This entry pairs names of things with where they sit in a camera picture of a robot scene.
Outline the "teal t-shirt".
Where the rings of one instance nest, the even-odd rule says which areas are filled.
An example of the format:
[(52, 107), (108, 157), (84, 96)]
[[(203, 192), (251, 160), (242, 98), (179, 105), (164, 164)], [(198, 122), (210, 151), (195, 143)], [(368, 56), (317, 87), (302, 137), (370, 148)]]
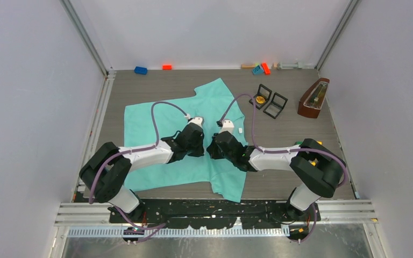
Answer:
[(239, 202), (246, 173), (227, 159), (213, 159), (206, 148), (219, 131), (222, 116), (235, 128), (244, 128), (245, 115), (233, 101), (221, 78), (195, 88), (193, 97), (128, 105), (124, 110), (125, 147), (159, 143), (173, 150), (168, 164), (155, 164), (130, 172), (124, 182), (133, 191), (209, 182), (212, 191)]

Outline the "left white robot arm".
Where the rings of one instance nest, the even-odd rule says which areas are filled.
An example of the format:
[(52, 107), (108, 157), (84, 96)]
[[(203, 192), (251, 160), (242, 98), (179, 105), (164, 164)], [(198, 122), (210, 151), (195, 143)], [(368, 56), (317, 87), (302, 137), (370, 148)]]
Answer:
[(202, 117), (191, 118), (180, 133), (162, 138), (155, 146), (117, 147), (106, 142), (80, 169), (79, 177), (96, 202), (120, 208), (128, 221), (136, 223), (143, 217), (144, 209), (138, 196), (124, 185), (128, 173), (177, 162), (185, 156), (203, 156), (202, 124)]

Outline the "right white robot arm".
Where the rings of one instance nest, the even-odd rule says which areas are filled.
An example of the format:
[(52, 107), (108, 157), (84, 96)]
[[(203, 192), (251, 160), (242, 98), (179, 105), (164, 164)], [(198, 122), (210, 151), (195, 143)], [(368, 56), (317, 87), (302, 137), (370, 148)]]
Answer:
[(263, 148), (243, 145), (230, 132), (220, 132), (206, 150), (212, 159), (226, 159), (243, 172), (293, 171), (302, 184), (291, 193), (285, 211), (295, 221), (320, 198), (331, 198), (347, 180), (345, 162), (314, 139), (290, 147)]

